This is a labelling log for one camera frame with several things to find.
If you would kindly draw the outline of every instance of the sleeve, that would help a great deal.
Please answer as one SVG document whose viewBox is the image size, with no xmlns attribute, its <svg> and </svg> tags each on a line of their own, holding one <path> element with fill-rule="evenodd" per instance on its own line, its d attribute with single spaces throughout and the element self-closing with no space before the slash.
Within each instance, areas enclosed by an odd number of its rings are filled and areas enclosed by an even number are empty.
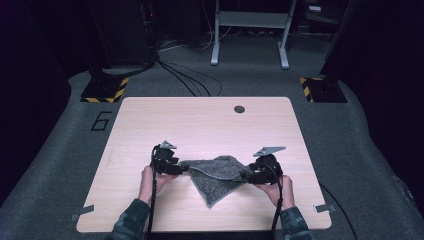
<svg viewBox="0 0 424 240">
<path fill-rule="evenodd" d="M 284 240 L 315 240 L 297 207 L 281 211 L 280 218 Z"/>
<path fill-rule="evenodd" d="M 131 205 L 119 216 L 106 240 L 140 239 L 138 234 L 144 228 L 149 212 L 149 205 L 139 199 L 134 199 Z"/>
</svg>

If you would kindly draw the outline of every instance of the yellow black striped marker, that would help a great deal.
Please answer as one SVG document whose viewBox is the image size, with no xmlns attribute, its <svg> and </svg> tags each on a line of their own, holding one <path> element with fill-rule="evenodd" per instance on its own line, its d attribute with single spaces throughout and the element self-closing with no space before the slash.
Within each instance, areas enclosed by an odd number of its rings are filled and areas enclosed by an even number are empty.
<svg viewBox="0 0 424 240">
<path fill-rule="evenodd" d="M 119 85 L 118 91 L 113 97 L 98 98 L 98 97 L 82 97 L 81 96 L 81 102 L 92 102 L 92 103 L 117 102 L 121 98 L 122 94 L 124 94 L 124 90 L 125 90 L 125 87 L 127 86 L 128 81 L 129 81 L 129 78 L 125 78 L 122 80 L 121 84 Z"/>
<path fill-rule="evenodd" d="M 308 102 L 314 102 L 314 99 L 312 98 L 311 91 L 310 91 L 308 84 L 307 84 L 307 81 L 306 81 L 307 79 L 308 80 L 321 81 L 322 78 L 300 78 L 300 84 L 302 84 L 303 93 L 305 94 L 306 100 Z"/>
</svg>

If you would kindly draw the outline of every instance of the round hole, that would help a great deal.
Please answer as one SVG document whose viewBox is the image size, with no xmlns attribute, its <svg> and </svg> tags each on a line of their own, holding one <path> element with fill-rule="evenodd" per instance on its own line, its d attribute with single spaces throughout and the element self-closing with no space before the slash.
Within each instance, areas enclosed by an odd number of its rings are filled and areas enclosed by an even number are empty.
<svg viewBox="0 0 424 240">
<path fill-rule="evenodd" d="M 234 111 L 236 112 L 236 113 L 244 113 L 244 111 L 245 111 L 246 109 L 243 107 L 243 106 L 236 106 L 235 108 L 234 108 Z"/>
</svg>

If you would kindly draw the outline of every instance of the fabric towel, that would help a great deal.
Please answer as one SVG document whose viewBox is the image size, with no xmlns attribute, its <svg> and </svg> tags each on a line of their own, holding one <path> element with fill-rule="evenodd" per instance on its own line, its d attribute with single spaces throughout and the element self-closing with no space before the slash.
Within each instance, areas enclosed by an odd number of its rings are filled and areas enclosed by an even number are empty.
<svg viewBox="0 0 424 240">
<path fill-rule="evenodd" d="M 232 156 L 219 156 L 213 160 L 186 160 L 179 164 L 190 167 L 190 178 L 205 197 L 209 208 L 246 183 L 241 179 L 240 171 L 252 171 Z"/>
</svg>

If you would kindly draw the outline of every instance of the wooden table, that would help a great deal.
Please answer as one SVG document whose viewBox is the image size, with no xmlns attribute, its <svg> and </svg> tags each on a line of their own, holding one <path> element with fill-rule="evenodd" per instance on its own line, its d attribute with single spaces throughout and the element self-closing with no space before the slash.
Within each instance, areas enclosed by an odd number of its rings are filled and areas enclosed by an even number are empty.
<svg viewBox="0 0 424 240">
<path fill-rule="evenodd" d="M 244 113 L 236 113 L 235 106 Z M 263 146 L 285 146 L 274 155 L 294 183 L 296 205 L 311 229 L 330 227 L 324 199 L 290 100 L 285 97 L 125 98 L 80 216 L 80 232 L 110 232 L 138 196 L 141 171 L 154 145 L 169 141 L 182 160 L 231 155 L 247 165 Z M 245 184 L 211 209 L 187 173 L 156 199 L 154 232 L 269 230 L 275 207 L 264 192 Z"/>
</svg>

